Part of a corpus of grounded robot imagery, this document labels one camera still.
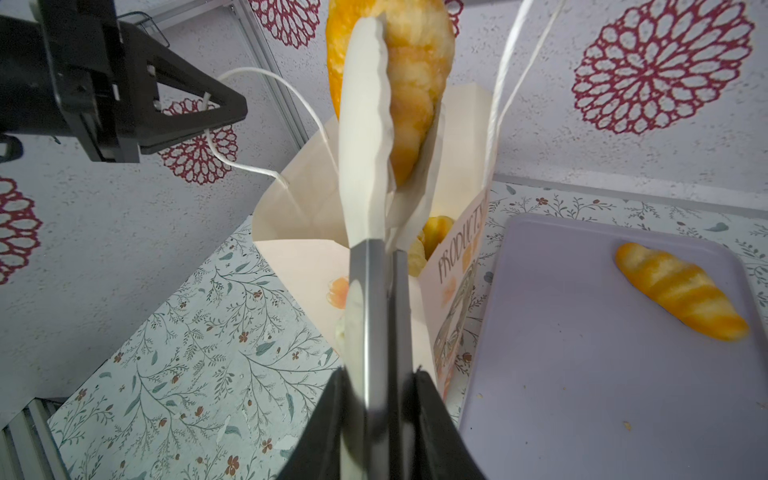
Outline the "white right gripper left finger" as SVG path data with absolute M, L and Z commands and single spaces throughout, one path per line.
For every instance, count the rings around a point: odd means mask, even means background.
M 387 479 L 389 314 L 385 209 L 393 145 L 383 16 L 359 19 L 345 56 L 339 194 L 350 246 L 342 368 L 333 372 L 279 476 Z

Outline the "croissant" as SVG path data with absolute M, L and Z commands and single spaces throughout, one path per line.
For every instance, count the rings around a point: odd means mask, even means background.
M 721 341 L 739 341 L 747 321 L 699 266 L 661 250 L 624 243 L 615 264 L 628 282 L 692 330 Z

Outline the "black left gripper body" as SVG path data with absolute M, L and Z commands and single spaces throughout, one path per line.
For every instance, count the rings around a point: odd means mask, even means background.
M 23 135 L 74 137 L 94 162 L 136 163 L 127 58 L 141 29 L 110 1 L 33 1 L 1 18 L 1 159 Z

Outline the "small bread roll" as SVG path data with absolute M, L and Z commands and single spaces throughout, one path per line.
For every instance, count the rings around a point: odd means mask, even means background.
M 425 248 L 420 238 L 411 243 L 407 252 L 407 263 L 408 274 L 412 277 L 418 277 L 426 266 Z

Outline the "cream paper bread bag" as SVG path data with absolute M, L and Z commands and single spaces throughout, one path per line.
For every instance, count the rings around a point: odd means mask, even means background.
M 326 29 L 336 115 L 273 176 L 252 239 L 354 368 L 364 286 L 407 260 L 400 352 L 445 393 L 477 271 L 523 2 L 492 91 L 449 86 L 453 26 L 440 1 L 335 1 Z

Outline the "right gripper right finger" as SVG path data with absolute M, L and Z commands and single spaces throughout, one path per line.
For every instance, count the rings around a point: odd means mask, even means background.
M 444 405 L 447 369 L 433 358 L 437 316 L 446 303 L 437 289 L 449 285 L 455 268 L 441 270 L 431 261 L 428 273 L 411 277 L 407 267 L 406 252 L 432 211 L 466 218 L 486 194 L 486 110 L 448 107 L 444 113 L 445 139 L 429 131 L 414 171 L 395 189 L 387 212 L 392 254 L 388 427 L 394 479 L 483 476 Z

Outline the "striped bread roll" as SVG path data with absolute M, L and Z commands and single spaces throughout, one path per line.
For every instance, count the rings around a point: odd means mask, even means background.
M 450 75 L 455 35 L 446 5 L 439 0 L 331 1 L 326 23 L 330 98 L 340 112 L 349 38 L 361 18 L 386 18 L 387 75 L 394 142 L 390 164 L 396 184 L 410 177 L 435 119 Z

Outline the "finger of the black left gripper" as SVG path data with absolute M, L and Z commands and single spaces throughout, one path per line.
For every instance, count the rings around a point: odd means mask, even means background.
M 143 29 L 119 24 L 118 136 L 158 153 L 245 119 L 245 97 L 183 59 Z

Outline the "round orange bun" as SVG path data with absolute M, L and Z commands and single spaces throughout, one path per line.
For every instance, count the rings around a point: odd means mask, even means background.
M 454 223 L 455 220 L 448 216 L 435 216 L 427 220 L 421 233 L 418 235 L 418 239 L 424 247 L 426 259 L 432 256 L 437 246 L 447 237 Z

